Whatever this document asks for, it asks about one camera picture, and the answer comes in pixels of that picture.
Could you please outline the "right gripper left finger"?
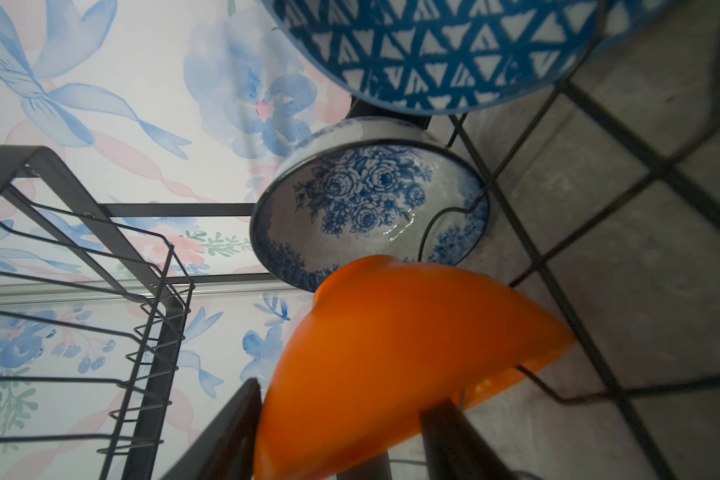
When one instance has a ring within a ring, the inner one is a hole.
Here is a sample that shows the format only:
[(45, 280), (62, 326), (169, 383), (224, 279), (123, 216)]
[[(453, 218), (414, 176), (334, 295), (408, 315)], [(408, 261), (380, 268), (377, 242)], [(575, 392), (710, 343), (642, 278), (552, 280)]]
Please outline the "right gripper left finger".
[(252, 479), (261, 411), (260, 384), (248, 379), (163, 479)]

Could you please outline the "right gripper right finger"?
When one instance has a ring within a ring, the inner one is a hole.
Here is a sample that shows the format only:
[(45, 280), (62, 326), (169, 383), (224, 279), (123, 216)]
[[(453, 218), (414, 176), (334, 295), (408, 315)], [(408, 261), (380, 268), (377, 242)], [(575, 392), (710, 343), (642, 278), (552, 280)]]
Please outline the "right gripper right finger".
[(516, 479), (451, 400), (422, 411), (419, 422), (431, 479)]

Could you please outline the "orange plastic bowl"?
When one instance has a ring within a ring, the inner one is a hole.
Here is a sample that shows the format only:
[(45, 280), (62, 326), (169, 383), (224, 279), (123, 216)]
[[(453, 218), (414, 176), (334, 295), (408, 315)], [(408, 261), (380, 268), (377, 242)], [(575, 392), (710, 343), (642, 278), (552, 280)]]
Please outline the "orange plastic bowl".
[(575, 343), (519, 292), (452, 266), (371, 256), (332, 273), (265, 396), (253, 473), (322, 479), (419, 434), (419, 415), (474, 407)]

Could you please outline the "blue floral bowl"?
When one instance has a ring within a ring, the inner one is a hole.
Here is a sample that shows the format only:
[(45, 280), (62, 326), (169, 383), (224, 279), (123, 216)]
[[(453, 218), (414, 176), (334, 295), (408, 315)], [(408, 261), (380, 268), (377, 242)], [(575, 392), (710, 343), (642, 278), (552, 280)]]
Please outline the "blue floral bowl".
[(314, 292), (358, 259), (455, 266), (490, 219), (485, 183), (430, 132), (398, 119), (345, 119), (300, 142), (257, 200), (250, 243), (283, 282)]

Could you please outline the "black wire dish rack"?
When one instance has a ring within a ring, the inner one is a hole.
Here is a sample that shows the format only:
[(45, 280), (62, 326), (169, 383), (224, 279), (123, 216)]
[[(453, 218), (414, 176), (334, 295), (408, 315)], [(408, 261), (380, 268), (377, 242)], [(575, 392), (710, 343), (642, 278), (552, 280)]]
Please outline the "black wire dish rack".
[[(72, 83), (103, 87), (123, 98), (150, 123), (191, 141), (180, 159), (159, 147), (133, 121), (68, 109), (95, 143), (53, 143), (22, 109), (18, 91), (0, 77), (0, 144), (47, 145), (56, 151), (98, 201), (114, 203), (251, 202), (268, 186), (282, 158), (267, 150), (263, 134), (243, 133), (230, 121), (201, 112), (210, 90), (186, 86), (187, 75), (223, 87), (218, 102), (251, 93), (264, 101), (276, 79), (317, 96), (288, 120), (315, 132), (343, 118), (349, 94), (298, 52), (259, 1), (118, 1), (103, 44), (60, 77), (39, 79), (47, 92)], [(655, 23), (580, 67), (572, 81), (649, 147), (670, 160), (692, 134), (711, 121), (713, 50), (720, 38), (720, 1), (680, 1)], [(560, 94), (509, 163), (502, 162), (552, 93), (545, 87), (504, 104), (469, 113), (463, 124), (485, 167), (498, 174), (518, 220), (543, 256), (586, 221), (614, 203), (648, 167)], [(675, 165), (692, 186), (720, 206), (720, 130)], [(517, 289), (562, 319), (532, 259), (496, 206), (488, 231), (460, 267)], [(263, 272), (253, 252), (243, 251), (247, 219), (139, 220), (175, 241), (191, 274)], [(92, 280), (93, 273), (62, 248), (0, 229), (0, 270), (64, 281)], [(583, 325), (624, 387), (700, 379), (720, 374), (720, 231), (661, 180), (637, 192), (618, 211), (587, 230), (547, 265)], [(262, 292), (231, 293), (232, 285), (198, 285), (190, 320), (210, 329), (188, 349), (218, 385), (201, 386), (199, 371), (177, 372), (176, 400), (168, 409), (166, 443), (155, 478), (183, 454), (241, 383), (249, 364), (264, 373), (265, 360), (245, 353), (249, 330), (263, 339), (274, 315)], [(118, 373), (125, 350), (105, 351), (100, 334), (64, 335), (44, 328), (16, 331), (0, 323), (0, 373), (61, 373), (85, 377)], [(562, 407), (524, 380), (468, 414), (492, 448), (513, 468), (543, 479), (657, 479), (615, 406)], [(29, 399), (26, 427), (13, 433), (66, 433), (106, 416), (116, 387), (38, 386)], [(677, 479), (720, 479), (720, 388), (636, 399), (641, 416)], [(101, 442), (0, 446), (0, 479), (95, 479)]]

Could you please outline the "blue triangle pattern bowl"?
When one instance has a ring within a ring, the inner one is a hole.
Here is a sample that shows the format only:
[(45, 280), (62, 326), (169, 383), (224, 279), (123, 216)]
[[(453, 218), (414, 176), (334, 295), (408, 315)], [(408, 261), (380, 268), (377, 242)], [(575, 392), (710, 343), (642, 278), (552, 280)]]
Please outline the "blue triangle pattern bowl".
[(400, 113), (447, 115), (571, 75), (668, 3), (284, 0), (265, 7), (318, 70), (358, 99)]

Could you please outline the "aluminium corner post left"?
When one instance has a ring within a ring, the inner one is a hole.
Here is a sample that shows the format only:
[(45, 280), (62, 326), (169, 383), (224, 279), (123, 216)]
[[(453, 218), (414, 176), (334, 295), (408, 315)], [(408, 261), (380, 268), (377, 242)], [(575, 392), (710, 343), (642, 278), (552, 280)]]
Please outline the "aluminium corner post left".
[[(242, 294), (263, 291), (295, 291), (286, 283), (254, 274), (232, 276), (230, 282), (208, 282), (202, 277), (194, 282), (194, 295)], [(55, 285), (41, 282), (26, 282), (16, 285), (0, 285), (0, 305), (24, 305), (36, 303), (61, 303), (125, 298), (117, 292), (110, 292), (105, 282), (83, 282), (79, 284)]]

